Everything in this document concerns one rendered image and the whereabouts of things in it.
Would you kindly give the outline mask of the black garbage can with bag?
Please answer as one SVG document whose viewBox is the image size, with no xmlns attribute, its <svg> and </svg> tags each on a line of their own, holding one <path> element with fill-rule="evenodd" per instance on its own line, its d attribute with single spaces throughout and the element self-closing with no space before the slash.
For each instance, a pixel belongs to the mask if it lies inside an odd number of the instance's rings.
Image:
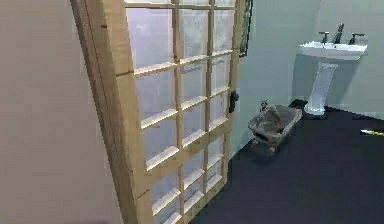
<svg viewBox="0 0 384 224">
<path fill-rule="evenodd" d="M 260 113 L 248 122 L 255 143 L 263 143 L 271 155 L 302 118 L 302 110 L 278 104 L 261 102 Z"/>
</svg>

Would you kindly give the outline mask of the dark framed wall picture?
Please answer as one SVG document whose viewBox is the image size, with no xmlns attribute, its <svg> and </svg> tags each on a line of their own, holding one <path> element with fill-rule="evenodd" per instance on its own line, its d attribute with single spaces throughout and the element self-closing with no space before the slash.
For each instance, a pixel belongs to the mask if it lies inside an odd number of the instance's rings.
<svg viewBox="0 0 384 224">
<path fill-rule="evenodd" d="M 252 8 L 253 0 L 244 0 L 239 57 L 245 57 L 247 55 Z"/>
</svg>

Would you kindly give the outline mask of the black sink faucet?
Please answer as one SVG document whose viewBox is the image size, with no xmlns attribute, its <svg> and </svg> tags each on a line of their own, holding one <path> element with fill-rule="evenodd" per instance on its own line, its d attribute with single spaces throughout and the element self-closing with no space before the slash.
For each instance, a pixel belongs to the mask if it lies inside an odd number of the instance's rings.
<svg viewBox="0 0 384 224">
<path fill-rule="evenodd" d="M 343 29 L 344 29 L 345 24 L 341 23 L 338 27 L 337 34 L 334 38 L 334 44 L 340 44 L 341 43 L 341 38 L 343 35 Z"/>
</svg>

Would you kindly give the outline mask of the white pedestal sink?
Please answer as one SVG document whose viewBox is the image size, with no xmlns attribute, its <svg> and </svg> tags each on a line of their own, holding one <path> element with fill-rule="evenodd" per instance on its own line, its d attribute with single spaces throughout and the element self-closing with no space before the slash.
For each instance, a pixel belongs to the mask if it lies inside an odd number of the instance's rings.
<svg viewBox="0 0 384 224">
<path fill-rule="evenodd" d="M 304 111 L 315 116 L 325 113 L 328 90 L 341 62 L 358 61 L 367 45 L 334 44 L 311 41 L 300 45 L 300 53 L 318 59 L 315 80 Z"/>
</svg>

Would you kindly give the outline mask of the wooden glass-paned room door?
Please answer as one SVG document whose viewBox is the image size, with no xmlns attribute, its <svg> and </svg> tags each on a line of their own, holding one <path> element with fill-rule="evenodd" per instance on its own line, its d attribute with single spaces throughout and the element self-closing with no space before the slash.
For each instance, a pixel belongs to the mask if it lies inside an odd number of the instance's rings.
<svg viewBox="0 0 384 224">
<path fill-rule="evenodd" d="M 192 224 L 228 178 L 244 0 L 69 0 L 124 224 Z"/>
</svg>

